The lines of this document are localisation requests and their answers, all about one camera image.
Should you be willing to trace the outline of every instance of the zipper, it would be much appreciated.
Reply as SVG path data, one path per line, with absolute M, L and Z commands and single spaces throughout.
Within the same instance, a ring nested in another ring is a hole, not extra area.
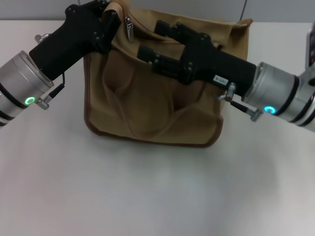
M 131 18 L 128 16 L 125 17 L 125 24 L 127 30 L 127 36 L 130 43 L 133 43 L 133 22 Z

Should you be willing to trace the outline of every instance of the cable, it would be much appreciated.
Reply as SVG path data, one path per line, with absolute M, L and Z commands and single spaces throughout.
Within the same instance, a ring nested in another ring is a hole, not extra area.
M 242 104 L 239 104 L 237 102 L 231 101 L 231 105 L 240 110 L 241 112 L 246 113 L 248 111 L 248 107 L 243 106 Z
M 243 6 L 243 10 L 242 10 L 242 14 L 241 14 L 240 21 L 243 19 L 243 15 L 244 15 L 244 11 L 245 11 L 245 8 L 246 8 L 246 4 L 247 4 L 247 0 L 245 0 L 245 3 L 244 3 L 244 6 Z
M 63 86 L 65 85 L 65 75 L 63 73 Z

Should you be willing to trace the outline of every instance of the white tabletop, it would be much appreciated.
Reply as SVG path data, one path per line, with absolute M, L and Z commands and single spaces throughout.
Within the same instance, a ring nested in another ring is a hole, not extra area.
M 0 21 L 0 65 L 62 22 Z M 254 23 L 249 61 L 299 75 L 310 24 Z M 314 236 L 315 134 L 226 105 L 210 148 L 100 138 L 83 121 L 83 63 L 49 111 L 0 131 L 1 236 Z

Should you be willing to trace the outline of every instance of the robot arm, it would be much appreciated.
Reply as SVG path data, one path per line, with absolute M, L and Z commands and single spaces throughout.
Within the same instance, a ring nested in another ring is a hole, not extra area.
M 40 43 L 29 55 L 22 51 L 0 68 L 0 128 L 34 102 L 47 109 L 48 101 L 64 84 L 45 99 L 41 96 L 54 86 L 53 80 L 83 56 L 110 51 L 121 20 L 115 10 L 104 12 L 108 5 L 106 1 L 95 0 L 82 6 L 69 6 L 65 23 L 59 29 L 39 38 Z
M 219 100 L 251 116 L 252 121 L 264 113 L 285 119 L 315 132 L 315 26 L 307 37 L 305 72 L 291 75 L 266 63 L 255 66 L 215 48 L 211 37 L 177 23 L 174 27 L 159 21 L 155 33 L 168 36 L 185 45 L 180 60 L 155 53 L 147 47 L 139 49 L 138 58 L 152 63 L 155 73 L 188 85 L 204 80 L 226 90 Z M 233 95 L 256 107 L 252 111 L 233 101 Z

